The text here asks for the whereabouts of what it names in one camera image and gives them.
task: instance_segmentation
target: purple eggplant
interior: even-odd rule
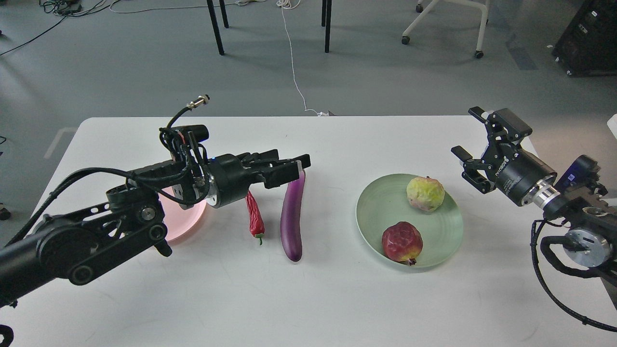
[[[281,212],[281,242],[285,254],[291,261],[299,261],[302,257],[302,239],[300,238],[300,208],[302,207],[302,193],[304,192],[304,170],[300,171],[300,178],[289,182],[283,210]]]

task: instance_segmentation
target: red fruit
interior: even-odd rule
[[[407,265],[416,264],[423,246],[420,232],[408,222],[398,222],[387,228],[381,237],[381,245],[389,259]]]

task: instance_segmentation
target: gray floor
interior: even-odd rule
[[[337,115],[452,115],[466,114],[472,106],[508,107],[534,129],[531,139],[540,158],[559,173],[588,154],[602,167],[601,182],[611,191],[617,188],[617,140],[606,125],[617,113],[617,77],[567,77],[547,47],[557,42],[582,0],[493,1],[480,60],[473,58],[476,9],[439,4],[404,46],[401,33],[417,16],[413,1],[333,2],[329,54],[323,52],[321,1],[302,0],[285,12],[296,80],[309,109]],[[82,1],[85,7],[95,3]],[[0,4],[0,52],[60,19],[33,1]],[[132,0],[114,9],[204,4]],[[201,93],[212,102],[195,115],[315,115],[304,111],[294,86],[289,41],[275,0],[231,5],[227,11],[225,56],[217,54],[207,9],[199,8],[104,10],[69,18],[0,57],[0,135],[8,138],[0,144],[0,201],[13,213],[0,222],[2,242],[33,212],[84,119],[171,117]]]

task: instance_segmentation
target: green plate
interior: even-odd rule
[[[360,194],[355,218],[364,240],[389,261],[381,246],[381,235],[388,227],[403,220],[413,224],[422,235],[424,246],[416,258],[417,263],[411,267],[431,267],[444,262],[460,246],[463,217],[448,192],[444,203],[434,212],[424,212],[409,205],[406,188],[414,177],[417,176],[395,173],[371,182]]]

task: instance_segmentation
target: black table leg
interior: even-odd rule
[[[326,26],[326,3],[328,0],[323,0],[321,2],[321,26]]]
[[[332,0],[324,0],[326,4],[326,53],[330,53],[330,20],[332,17]]]
[[[218,53],[222,56],[225,55],[223,50],[223,42],[221,41],[221,33],[218,31],[217,15],[214,13],[214,4],[212,0],[206,0],[208,4],[208,12],[210,12],[210,20],[212,21],[212,29],[214,30],[214,37],[217,39]]]
[[[225,9],[225,1],[224,0],[218,0],[218,4],[221,7],[221,14],[223,15],[223,26],[225,28],[229,28],[230,24],[227,22],[227,10]]]

